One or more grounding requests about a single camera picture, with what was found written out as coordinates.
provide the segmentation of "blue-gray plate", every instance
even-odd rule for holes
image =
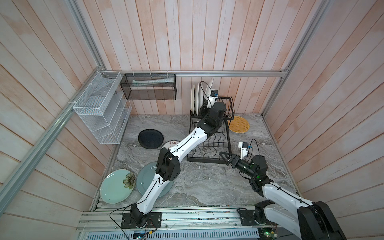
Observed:
[[[156,162],[151,162],[147,164],[138,174],[137,180],[136,180],[136,187],[141,193],[141,195],[144,195],[145,191],[151,184],[153,177],[156,173]],[[169,190],[171,189],[173,185],[173,181],[168,183],[168,185],[161,191],[160,195],[158,197],[164,196]]]

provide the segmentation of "black and white robotic arm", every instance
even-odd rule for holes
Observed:
[[[207,108],[207,114],[186,138],[170,149],[164,147],[160,150],[156,174],[143,197],[134,203],[130,210],[137,227],[147,223],[147,214],[152,210],[161,191],[180,174],[180,162],[183,158],[193,148],[215,134],[223,124],[226,106],[224,103],[216,102],[215,99],[213,101],[214,104]],[[240,143],[239,147],[241,156],[225,152],[221,152],[220,155],[227,161],[227,165],[231,164],[233,168],[247,174],[250,177],[249,183],[252,189],[268,199],[256,204],[254,217],[258,224],[274,222],[302,240],[346,240],[325,203],[314,203],[284,190],[267,177],[268,166],[264,156],[254,156],[250,162],[247,162],[244,160],[248,154],[247,147],[243,143]]]

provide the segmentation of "gray marble surface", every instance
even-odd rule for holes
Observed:
[[[240,154],[238,142],[250,142],[252,138],[259,143],[260,154],[268,164],[267,175],[291,192],[294,186],[278,151],[270,139],[262,118],[258,114],[238,114],[250,124],[244,134],[230,131],[232,152]],[[150,162],[157,161],[158,149],[145,149],[140,146],[137,137],[144,129],[156,129],[164,135],[164,142],[182,140],[189,134],[189,115],[140,115],[131,116],[127,123],[117,159],[112,168],[125,168],[138,175]],[[257,147],[253,142],[253,154]],[[141,194],[135,187],[131,195],[117,204],[102,203],[102,208],[119,208],[138,201]],[[181,163],[181,173],[174,180],[171,190],[156,200],[155,207],[194,206],[194,205],[254,205],[263,201],[249,185],[248,180],[239,175],[239,171],[225,164],[187,162]]]

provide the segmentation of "flower decoration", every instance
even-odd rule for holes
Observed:
[[[130,173],[127,174],[125,177],[126,178],[124,178],[124,180],[122,181],[125,184],[124,187],[129,187],[129,189],[132,189],[135,186],[135,175],[133,173]]]

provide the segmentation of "wooden wall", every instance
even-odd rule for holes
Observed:
[[[320,0],[77,0],[109,70],[285,69]],[[237,113],[261,113],[279,78],[215,78]],[[189,114],[193,83],[177,101],[134,101],[133,114]]]
[[[266,115],[304,197],[362,240],[384,237],[383,13],[335,1]]]
[[[0,185],[96,67],[65,1],[0,1]],[[69,239],[111,147],[75,115],[0,218],[0,239]]]

